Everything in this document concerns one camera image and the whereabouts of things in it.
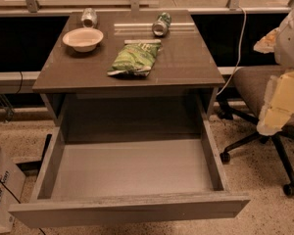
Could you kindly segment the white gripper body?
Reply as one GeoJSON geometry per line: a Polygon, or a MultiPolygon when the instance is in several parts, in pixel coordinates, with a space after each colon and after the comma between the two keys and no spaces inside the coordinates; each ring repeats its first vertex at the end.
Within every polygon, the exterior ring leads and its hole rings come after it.
{"type": "Polygon", "coordinates": [[[278,64],[294,69],[294,8],[279,25],[274,57],[278,64]]]}

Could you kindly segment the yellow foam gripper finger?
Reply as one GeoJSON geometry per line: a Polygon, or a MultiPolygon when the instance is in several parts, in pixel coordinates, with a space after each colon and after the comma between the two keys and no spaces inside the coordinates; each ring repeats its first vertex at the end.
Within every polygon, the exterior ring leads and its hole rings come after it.
{"type": "Polygon", "coordinates": [[[277,33],[278,28],[271,30],[267,35],[256,42],[256,44],[254,45],[254,50],[263,54],[273,53],[277,33]]]}
{"type": "Polygon", "coordinates": [[[257,130],[265,136],[272,136],[294,115],[294,70],[281,76],[272,75],[266,87],[257,130]]]}

